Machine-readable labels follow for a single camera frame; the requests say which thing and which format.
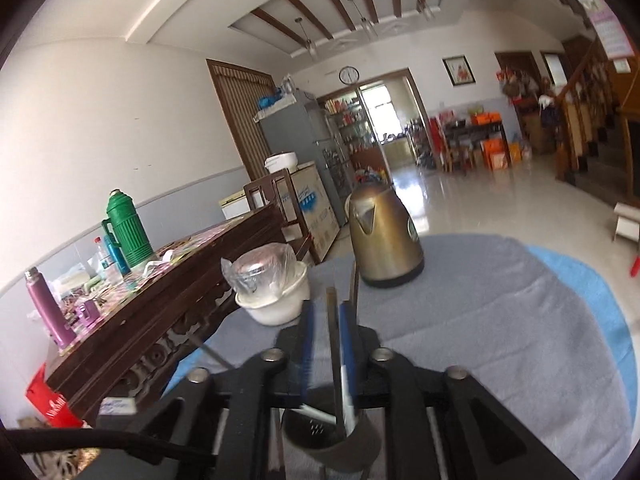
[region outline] framed picture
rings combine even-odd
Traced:
[[[476,82],[473,72],[466,62],[466,56],[446,57],[442,60],[453,86],[470,85]]]

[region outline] green thermos handle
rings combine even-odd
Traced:
[[[115,245],[116,247],[122,247],[120,245],[120,242],[118,241],[118,239],[116,238],[116,233],[114,231],[111,231],[107,225],[111,224],[111,219],[107,218],[106,220],[102,221],[102,228],[104,229],[104,232],[107,233],[109,236],[111,236],[111,241],[113,243],[113,245]]]

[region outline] kettle base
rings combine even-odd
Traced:
[[[365,276],[363,276],[362,273],[360,273],[360,277],[369,286],[373,286],[375,288],[393,288],[395,286],[404,285],[405,283],[410,282],[412,279],[419,276],[422,273],[423,269],[424,269],[424,259],[422,259],[420,263],[417,266],[415,266],[412,270],[410,270],[408,273],[403,274],[402,276],[398,276],[396,278],[390,278],[389,280],[370,280],[369,278],[366,278]]]

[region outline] blue bottle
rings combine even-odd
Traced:
[[[104,243],[107,246],[107,250],[109,251],[111,259],[118,266],[118,270],[120,271],[120,273],[123,276],[129,274],[131,272],[131,269],[129,269],[127,261],[124,259],[124,255],[122,254],[120,248],[114,245],[113,239],[111,238],[111,233],[108,231],[104,234]]]

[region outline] window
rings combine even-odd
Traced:
[[[560,61],[558,54],[545,54],[546,67],[549,69],[551,76],[551,82],[555,86],[566,85],[566,75],[564,74],[564,67]]]
[[[402,126],[386,86],[380,85],[362,92],[364,102],[371,114],[371,121],[378,140],[385,140],[388,134],[401,134]]]

